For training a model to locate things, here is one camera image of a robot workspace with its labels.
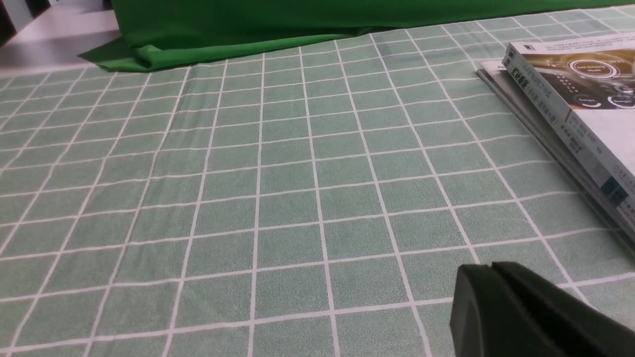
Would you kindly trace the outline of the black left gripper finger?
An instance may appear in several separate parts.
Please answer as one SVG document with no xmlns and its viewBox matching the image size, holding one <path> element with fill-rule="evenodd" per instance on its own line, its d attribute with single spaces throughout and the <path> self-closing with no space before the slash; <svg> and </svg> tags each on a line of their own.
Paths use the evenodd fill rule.
<svg viewBox="0 0 635 357">
<path fill-rule="evenodd" d="M 517 262 L 459 266 L 449 322 L 458 357 L 632 357 L 633 330 Z"/>
</svg>

